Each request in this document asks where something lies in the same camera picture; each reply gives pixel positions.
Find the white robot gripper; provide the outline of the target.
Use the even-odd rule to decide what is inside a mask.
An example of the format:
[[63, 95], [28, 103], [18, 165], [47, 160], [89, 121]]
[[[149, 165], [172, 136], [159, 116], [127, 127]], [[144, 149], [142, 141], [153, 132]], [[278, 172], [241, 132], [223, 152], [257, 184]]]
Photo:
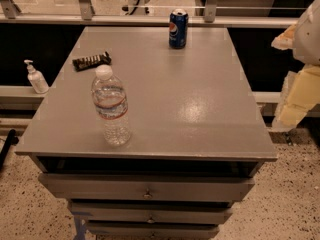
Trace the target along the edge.
[[314, 0], [299, 18], [274, 38], [273, 48], [293, 48], [293, 56], [305, 65], [298, 73], [289, 71], [272, 121], [273, 130], [294, 129], [320, 103], [320, 0]]

